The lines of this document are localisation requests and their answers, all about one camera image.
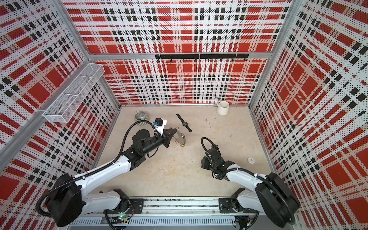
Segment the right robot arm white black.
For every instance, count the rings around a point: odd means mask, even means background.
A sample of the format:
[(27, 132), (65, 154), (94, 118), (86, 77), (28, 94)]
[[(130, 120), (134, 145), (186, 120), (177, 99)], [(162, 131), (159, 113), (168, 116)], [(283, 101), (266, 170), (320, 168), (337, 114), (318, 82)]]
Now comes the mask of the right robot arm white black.
[(278, 227), (296, 223), (295, 214), (301, 204), (276, 173), (268, 175), (253, 173), (231, 161), (223, 160), (217, 145), (205, 148), (201, 167), (210, 170), (212, 177), (241, 185), (230, 198), (220, 202), (222, 213), (264, 213)]

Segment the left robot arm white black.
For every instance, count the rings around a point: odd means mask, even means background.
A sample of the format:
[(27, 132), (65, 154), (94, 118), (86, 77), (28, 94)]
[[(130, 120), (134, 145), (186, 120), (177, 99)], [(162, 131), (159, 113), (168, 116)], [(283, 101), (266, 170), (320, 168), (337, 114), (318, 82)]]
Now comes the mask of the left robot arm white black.
[(60, 176), (53, 188), (42, 195), (36, 203), (38, 214), (52, 217), (59, 227), (74, 222), (80, 215), (98, 211), (133, 211), (134, 205), (121, 189), (94, 194), (92, 191), (105, 182), (137, 168), (146, 155), (160, 146), (169, 147), (177, 129), (163, 129), (161, 136), (150, 136), (146, 129), (132, 137), (132, 145), (120, 152), (114, 160), (93, 170), (75, 176)]

